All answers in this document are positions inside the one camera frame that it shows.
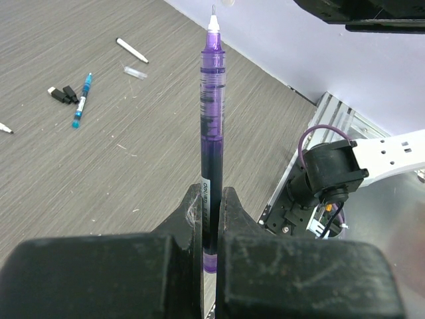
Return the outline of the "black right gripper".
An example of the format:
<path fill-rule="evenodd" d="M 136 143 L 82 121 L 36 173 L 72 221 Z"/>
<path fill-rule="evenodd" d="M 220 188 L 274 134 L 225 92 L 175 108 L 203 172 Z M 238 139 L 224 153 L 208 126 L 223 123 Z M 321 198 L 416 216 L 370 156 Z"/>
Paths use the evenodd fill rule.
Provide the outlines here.
<path fill-rule="evenodd" d="M 362 33 L 424 33 L 423 0 L 295 0 L 329 25 Z"/>

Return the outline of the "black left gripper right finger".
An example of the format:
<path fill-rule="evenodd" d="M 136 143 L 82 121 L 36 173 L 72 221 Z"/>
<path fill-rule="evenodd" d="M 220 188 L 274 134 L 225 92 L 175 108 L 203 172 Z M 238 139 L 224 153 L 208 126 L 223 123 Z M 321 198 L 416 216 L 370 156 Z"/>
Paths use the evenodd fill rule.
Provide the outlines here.
<path fill-rule="evenodd" d="M 225 187 L 222 191 L 218 223 L 215 318 L 224 318 L 225 239 L 230 235 L 257 237 L 265 233 L 263 228 L 244 210 L 235 188 Z"/>

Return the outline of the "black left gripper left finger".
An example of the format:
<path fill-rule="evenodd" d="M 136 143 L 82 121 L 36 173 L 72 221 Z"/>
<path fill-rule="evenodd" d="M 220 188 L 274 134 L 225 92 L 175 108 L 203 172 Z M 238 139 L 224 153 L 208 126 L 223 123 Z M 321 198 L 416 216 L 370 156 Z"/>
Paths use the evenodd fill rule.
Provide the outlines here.
<path fill-rule="evenodd" d="M 179 206 L 154 233 L 171 237 L 165 279 L 165 318 L 203 317 L 201 186 L 189 186 Z"/>

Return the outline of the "cyan gel pen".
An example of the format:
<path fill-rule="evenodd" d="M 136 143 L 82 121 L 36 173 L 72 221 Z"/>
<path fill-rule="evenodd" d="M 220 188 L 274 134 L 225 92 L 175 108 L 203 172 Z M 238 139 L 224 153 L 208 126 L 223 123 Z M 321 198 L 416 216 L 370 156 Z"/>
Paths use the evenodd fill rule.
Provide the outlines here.
<path fill-rule="evenodd" d="M 89 93 L 90 88 L 91 88 L 91 84 L 92 84 L 92 73 L 90 72 L 85 79 L 84 85 L 82 87 L 82 93 L 81 93 L 81 96 L 80 96 L 80 101 L 79 101 L 77 109 L 74 113 L 74 119 L 73 119 L 73 122 L 72 122 L 72 127 L 75 128 L 75 129 L 80 127 L 80 121 L 81 121 L 81 118 L 82 118 L 82 113 L 83 113 L 83 110 L 84 110 L 86 99 L 88 97 L 88 93 Z"/>

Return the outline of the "purple gel pen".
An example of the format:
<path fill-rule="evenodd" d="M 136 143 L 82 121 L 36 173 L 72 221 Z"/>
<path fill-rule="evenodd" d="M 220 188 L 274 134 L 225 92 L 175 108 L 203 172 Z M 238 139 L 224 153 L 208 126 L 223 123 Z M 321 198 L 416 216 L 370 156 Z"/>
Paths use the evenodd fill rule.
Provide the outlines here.
<path fill-rule="evenodd" d="M 226 53 L 222 49 L 216 8 L 207 27 L 200 66 L 201 199 L 203 214 L 203 267 L 217 270 L 217 241 L 222 199 Z"/>

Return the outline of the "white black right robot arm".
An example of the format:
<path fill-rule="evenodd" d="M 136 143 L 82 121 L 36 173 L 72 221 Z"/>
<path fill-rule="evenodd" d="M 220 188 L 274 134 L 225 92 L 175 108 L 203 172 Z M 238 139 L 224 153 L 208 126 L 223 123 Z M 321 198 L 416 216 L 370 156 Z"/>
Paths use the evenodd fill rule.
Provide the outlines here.
<path fill-rule="evenodd" d="M 364 33 L 424 33 L 423 1 L 298 1 L 328 24 Z M 351 140 L 340 129 L 323 128 L 342 140 L 297 149 L 296 167 L 282 195 L 305 209 L 342 205 L 349 194 L 376 181 L 424 168 L 424 131 L 388 138 Z"/>

